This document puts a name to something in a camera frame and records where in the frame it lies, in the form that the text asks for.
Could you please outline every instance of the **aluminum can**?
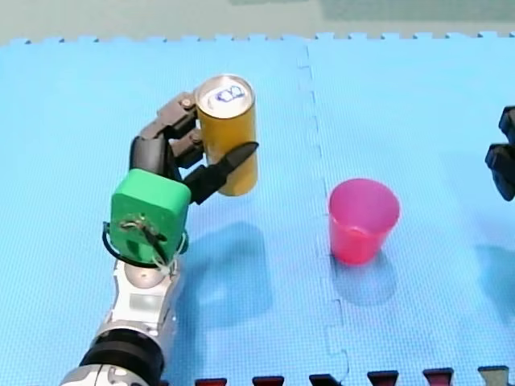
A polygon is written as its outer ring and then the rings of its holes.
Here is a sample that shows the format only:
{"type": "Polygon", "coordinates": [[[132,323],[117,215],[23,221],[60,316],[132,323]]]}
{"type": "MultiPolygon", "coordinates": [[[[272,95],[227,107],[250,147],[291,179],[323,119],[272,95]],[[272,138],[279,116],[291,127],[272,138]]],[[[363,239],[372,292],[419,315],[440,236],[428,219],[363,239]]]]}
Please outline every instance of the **aluminum can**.
{"type": "MultiPolygon", "coordinates": [[[[234,147],[256,141],[255,94],[243,78],[214,76],[195,90],[197,113],[208,164],[217,163],[234,147]]],[[[222,195],[244,195],[258,181],[254,153],[241,164],[219,190],[222,195]]]]}

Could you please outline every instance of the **robotic arm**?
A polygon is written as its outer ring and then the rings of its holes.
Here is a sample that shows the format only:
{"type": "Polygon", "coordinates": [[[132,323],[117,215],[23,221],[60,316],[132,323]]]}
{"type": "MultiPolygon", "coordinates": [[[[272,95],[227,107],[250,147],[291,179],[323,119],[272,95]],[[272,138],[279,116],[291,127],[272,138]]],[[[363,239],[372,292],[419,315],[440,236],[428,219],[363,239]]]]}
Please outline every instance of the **robotic arm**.
{"type": "Polygon", "coordinates": [[[187,250],[185,224],[191,203],[202,204],[257,149],[246,142],[217,164],[188,169],[204,155],[196,105],[183,92],[132,141],[129,172],[111,198],[102,241],[115,257],[116,296],[79,366],[60,386],[167,386],[183,286],[180,257],[187,250]]]}
{"type": "Polygon", "coordinates": [[[511,201],[515,197],[515,106],[505,107],[499,129],[508,143],[491,145],[485,161],[502,198],[511,201]]]}

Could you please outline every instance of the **black cable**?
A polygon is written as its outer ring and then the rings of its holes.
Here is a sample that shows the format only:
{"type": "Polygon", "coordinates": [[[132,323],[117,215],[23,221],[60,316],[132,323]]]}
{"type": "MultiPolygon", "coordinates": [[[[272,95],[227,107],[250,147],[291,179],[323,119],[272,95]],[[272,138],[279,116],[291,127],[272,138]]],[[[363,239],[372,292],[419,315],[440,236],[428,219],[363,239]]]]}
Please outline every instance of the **black cable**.
{"type": "Polygon", "coordinates": [[[139,268],[157,268],[156,264],[152,263],[141,263],[139,261],[133,261],[129,260],[125,257],[123,257],[120,253],[116,252],[113,247],[111,246],[110,242],[107,240],[107,235],[109,234],[109,223],[104,222],[104,228],[102,230],[102,243],[104,244],[105,249],[107,249],[107,252],[111,256],[113,256],[115,259],[119,261],[123,261],[126,264],[134,265],[135,267],[139,268]]]}

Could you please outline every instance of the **pink cup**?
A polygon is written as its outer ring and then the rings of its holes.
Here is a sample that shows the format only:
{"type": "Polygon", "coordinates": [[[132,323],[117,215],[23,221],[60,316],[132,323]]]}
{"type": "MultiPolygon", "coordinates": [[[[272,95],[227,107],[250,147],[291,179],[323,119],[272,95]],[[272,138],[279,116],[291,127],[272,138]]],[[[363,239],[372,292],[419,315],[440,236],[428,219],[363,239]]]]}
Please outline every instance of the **pink cup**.
{"type": "Polygon", "coordinates": [[[400,216],[395,194],[371,179],[350,179],[329,199],[329,238],[333,256],[346,265],[363,265],[381,249],[400,216]]]}

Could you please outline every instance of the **can top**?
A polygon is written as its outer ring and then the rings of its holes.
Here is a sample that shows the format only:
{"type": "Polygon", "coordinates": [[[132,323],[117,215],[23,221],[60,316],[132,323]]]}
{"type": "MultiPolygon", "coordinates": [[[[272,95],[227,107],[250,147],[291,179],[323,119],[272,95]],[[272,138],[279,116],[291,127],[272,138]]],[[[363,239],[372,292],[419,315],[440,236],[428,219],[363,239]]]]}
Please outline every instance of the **can top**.
{"type": "Polygon", "coordinates": [[[220,119],[234,118],[249,110],[254,93],[248,82],[235,75],[219,75],[206,80],[195,90],[197,107],[220,119]]]}

